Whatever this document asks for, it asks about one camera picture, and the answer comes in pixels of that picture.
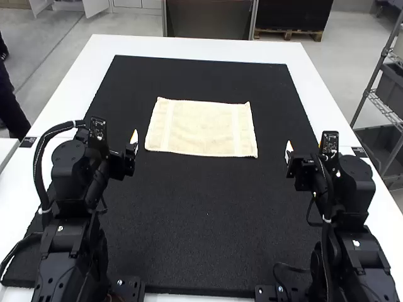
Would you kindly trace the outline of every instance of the black panel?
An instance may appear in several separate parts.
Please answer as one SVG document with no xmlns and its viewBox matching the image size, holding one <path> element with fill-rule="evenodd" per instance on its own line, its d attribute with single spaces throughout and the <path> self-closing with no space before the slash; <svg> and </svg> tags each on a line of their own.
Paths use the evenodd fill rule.
<svg viewBox="0 0 403 302">
<path fill-rule="evenodd" d="M 257 28 L 324 30 L 333 0 L 259 0 Z"/>
<path fill-rule="evenodd" d="M 145 151 L 158 96 L 249 101 L 259 158 Z M 285 178 L 284 149 L 291 140 L 309 153 L 317 141 L 287 66 L 117 56 L 87 120 L 92 115 L 108 121 L 115 150 L 139 131 L 135 175 L 105 191 L 111 274 L 138 275 L 146 291 L 252 296 L 255 285 L 274 284 L 275 262 L 309 266 L 320 231 L 305 222 L 309 194 Z M 28 232 L 38 228 L 36 218 Z M 4 283 L 32 286 L 38 260 L 35 249 L 16 256 Z"/>
</svg>

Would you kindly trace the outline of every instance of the wooden pallet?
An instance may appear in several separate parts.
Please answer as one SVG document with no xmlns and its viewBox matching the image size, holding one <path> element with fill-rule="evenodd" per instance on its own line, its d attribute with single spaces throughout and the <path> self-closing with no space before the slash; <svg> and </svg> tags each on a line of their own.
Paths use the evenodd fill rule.
<svg viewBox="0 0 403 302">
<path fill-rule="evenodd" d="M 315 42 L 322 41 L 323 31 L 310 31 L 310 30 L 267 30 L 262 28 L 254 29 L 254 38 L 260 39 L 261 33 L 282 33 L 284 35 L 284 40 L 290 41 L 293 33 L 301 33 L 305 35 L 310 35 Z"/>
</svg>

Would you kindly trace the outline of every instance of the white table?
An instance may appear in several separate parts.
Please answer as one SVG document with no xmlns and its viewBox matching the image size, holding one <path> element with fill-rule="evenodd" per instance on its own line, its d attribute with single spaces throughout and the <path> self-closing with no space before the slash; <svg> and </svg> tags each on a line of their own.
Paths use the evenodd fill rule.
<svg viewBox="0 0 403 302">
<path fill-rule="evenodd" d="M 55 124 L 83 118 L 115 55 L 287 64 L 318 141 L 322 131 L 337 130 L 340 134 L 342 153 L 352 154 L 351 147 L 360 146 L 354 132 L 344 119 L 300 43 L 109 35 L 91 37 L 43 109 L 28 136 L 37 137 Z M 51 141 L 44 155 L 45 185 L 50 183 L 52 149 L 64 139 L 73 136 L 73 131 L 65 132 Z M 2 238 L 0 259 L 24 235 L 39 203 L 33 187 L 32 157 L 33 149 L 19 149 L 0 177 L 0 234 Z M 371 203 L 370 216 L 366 224 L 380 242 L 392 266 L 392 275 L 398 294 L 403 297 L 403 260 L 400 256 L 403 241 L 399 238 L 399 232 L 403 230 L 403 216 L 375 168 L 373 166 L 372 168 L 377 191 Z M 18 205 L 15 203 L 16 197 L 19 197 Z M 6 224 L 2 222 L 3 219 L 10 219 L 8 213 L 21 211 L 21 209 L 23 209 L 23 214 L 19 218 L 18 226 L 11 233 L 5 232 Z M 30 289 L 8 288 L 4 290 L 3 288 L 0 290 L 0 301 L 29 301 L 31 295 L 32 290 Z M 181 301 L 181 299 L 185 299 L 205 302 L 223 301 L 228 298 L 147 294 L 145 299 L 147 301 Z"/>
<path fill-rule="evenodd" d="M 16 138 L 0 138 L 0 173 L 18 148 L 18 145 L 19 141 Z"/>
</svg>

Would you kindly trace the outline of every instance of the black box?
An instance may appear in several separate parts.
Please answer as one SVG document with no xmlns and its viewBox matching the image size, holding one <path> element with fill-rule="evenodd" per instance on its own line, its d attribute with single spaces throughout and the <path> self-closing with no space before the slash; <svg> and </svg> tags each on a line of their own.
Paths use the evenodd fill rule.
<svg viewBox="0 0 403 302">
<path fill-rule="evenodd" d="M 383 64 L 382 77 L 377 88 L 377 96 L 403 118 L 403 69 L 395 63 Z"/>
<path fill-rule="evenodd" d="M 390 153 L 402 136 L 394 125 L 357 129 L 355 134 L 378 172 L 383 170 Z M 403 148 L 399 150 L 382 179 L 389 190 L 403 188 Z"/>
<path fill-rule="evenodd" d="M 333 0 L 259 0 L 256 28 L 324 30 Z"/>
<path fill-rule="evenodd" d="M 167 35 L 248 40 L 253 0 L 166 0 Z"/>
</svg>

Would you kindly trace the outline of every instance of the gray storage bin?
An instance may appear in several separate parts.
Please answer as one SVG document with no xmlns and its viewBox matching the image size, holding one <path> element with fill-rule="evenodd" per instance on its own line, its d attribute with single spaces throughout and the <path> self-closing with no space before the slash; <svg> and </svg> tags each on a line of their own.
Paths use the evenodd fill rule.
<svg viewBox="0 0 403 302">
<path fill-rule="evenodd" d="M 377 96 L 393 110 L 400 118 L 403 118 L 403 69 L 394 63 L 383 64 L 381 67 Z"/>
<path fill-rule="evenodd" d="M 394 125 L 357 129 L 355 133 L 378 172 L 385 167 L 402 135 Z M 403 188 L 403 148 L 399 150 L 382 179 L 389 190 Z"/>
</svg>

